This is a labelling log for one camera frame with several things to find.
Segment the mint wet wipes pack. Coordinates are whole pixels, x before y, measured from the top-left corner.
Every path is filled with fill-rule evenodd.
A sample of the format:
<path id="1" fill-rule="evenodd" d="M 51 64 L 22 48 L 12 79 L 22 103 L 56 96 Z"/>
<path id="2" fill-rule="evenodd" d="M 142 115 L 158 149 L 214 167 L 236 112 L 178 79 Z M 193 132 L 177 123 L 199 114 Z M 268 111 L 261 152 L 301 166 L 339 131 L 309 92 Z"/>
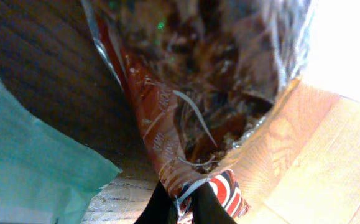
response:
<path id="1" fill-rule="evenodd" d="M 80 223 L 119 172 L 30 114 L 0 79 L 0 223 Z"/>

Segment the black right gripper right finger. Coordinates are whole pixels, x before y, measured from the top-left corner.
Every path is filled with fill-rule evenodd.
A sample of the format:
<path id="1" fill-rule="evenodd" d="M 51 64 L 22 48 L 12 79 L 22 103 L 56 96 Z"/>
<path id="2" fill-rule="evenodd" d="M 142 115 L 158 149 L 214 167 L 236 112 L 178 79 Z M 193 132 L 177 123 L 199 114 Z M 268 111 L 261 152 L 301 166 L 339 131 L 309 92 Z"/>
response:
<path id="1" fill-rule="evenodd" d="M 224 210 L 208 182 L 192 193 L 194 224 L 236 224 Z"/>

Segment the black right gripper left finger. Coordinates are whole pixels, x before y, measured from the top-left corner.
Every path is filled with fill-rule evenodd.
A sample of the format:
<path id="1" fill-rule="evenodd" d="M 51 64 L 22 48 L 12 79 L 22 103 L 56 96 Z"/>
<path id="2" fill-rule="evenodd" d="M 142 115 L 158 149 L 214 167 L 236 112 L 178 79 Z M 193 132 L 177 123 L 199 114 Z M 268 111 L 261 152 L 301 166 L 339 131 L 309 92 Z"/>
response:
<path id="1" fill-rule="evenodd" d="M 177 224 L 177 209 L 161 182 L 134 224 Z"/>

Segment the red chocolate wafer pack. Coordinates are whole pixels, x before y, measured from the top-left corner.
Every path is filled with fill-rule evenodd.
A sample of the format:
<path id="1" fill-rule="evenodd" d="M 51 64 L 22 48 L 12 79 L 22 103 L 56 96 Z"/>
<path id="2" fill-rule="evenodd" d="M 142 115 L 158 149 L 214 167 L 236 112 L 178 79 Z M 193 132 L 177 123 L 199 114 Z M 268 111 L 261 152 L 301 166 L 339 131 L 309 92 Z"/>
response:
<path id="1" fill-rule="evenodd" d="M 298 83 L 314 1 L 83 1 L 95 45 L 136 116 L 152 165 L 194 223 L 208 182 L 234 220 L 248 205 L 231 167 Z"/>

